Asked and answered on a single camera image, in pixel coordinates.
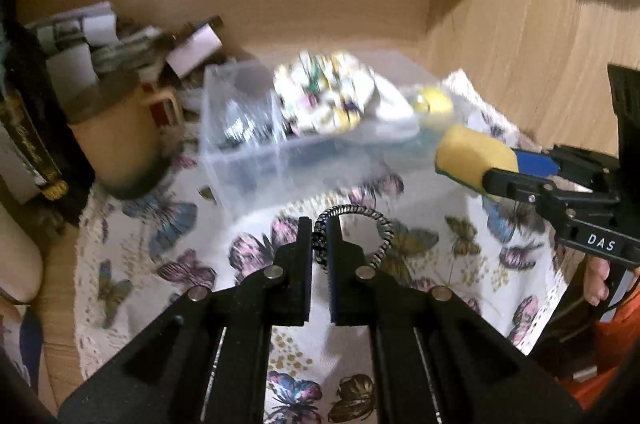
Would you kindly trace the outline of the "right hand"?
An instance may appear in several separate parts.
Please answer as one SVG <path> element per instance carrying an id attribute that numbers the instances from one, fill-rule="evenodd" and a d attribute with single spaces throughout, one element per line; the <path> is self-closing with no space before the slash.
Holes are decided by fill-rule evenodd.
<path id="1" fill-rule="evenodd" d="M 608 298 L 606 280 L 610 274 L 610 263 L 602 258 L 590 256 L 584 273 L 584 298 L 591 306 L 598 306 Z"/>

